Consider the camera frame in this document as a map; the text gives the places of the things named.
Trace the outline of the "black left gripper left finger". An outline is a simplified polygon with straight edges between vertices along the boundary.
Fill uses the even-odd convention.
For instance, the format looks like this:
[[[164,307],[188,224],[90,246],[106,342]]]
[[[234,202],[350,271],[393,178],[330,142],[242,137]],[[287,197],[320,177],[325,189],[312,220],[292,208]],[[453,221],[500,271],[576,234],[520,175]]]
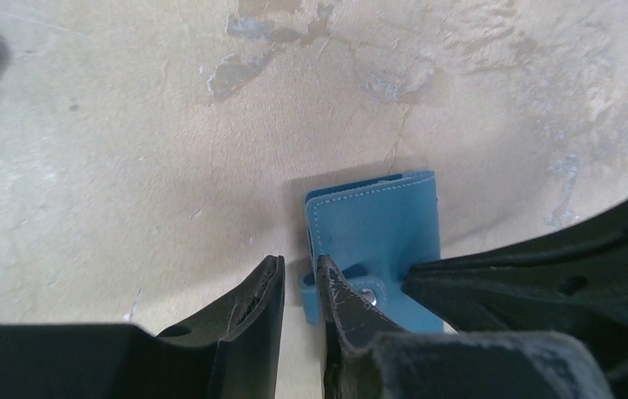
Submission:
[[[284,259],[152,335],[131,323],[0,325],[0,398],[272,398]]]

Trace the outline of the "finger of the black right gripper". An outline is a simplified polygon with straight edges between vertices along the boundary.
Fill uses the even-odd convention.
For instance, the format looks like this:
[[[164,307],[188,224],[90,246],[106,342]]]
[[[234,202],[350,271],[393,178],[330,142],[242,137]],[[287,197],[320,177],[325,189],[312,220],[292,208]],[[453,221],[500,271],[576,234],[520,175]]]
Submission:
[[[460,331],[553,331],[628,377],[628,200],[518,244],[413,266],[403,291]]]

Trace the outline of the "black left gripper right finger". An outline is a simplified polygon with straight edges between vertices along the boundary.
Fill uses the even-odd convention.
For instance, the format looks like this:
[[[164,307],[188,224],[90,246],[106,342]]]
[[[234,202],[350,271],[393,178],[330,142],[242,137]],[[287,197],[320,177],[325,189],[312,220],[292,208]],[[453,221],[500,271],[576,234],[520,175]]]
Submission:
[[[587,348],[558,332],[415,333],[317,260],[326,398],[611,398]]]

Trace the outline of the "blue card holder wallet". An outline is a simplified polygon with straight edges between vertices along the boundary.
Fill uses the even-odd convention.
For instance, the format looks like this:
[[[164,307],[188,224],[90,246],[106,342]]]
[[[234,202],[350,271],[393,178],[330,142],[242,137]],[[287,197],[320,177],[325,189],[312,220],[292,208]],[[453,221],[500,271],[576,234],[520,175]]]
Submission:
[[[304,213],[311,261],[330,256],[354,290],[403,328],[443,331],[443,320],[401,289],[411,266],[441,258],[431,170],[312,190]]]

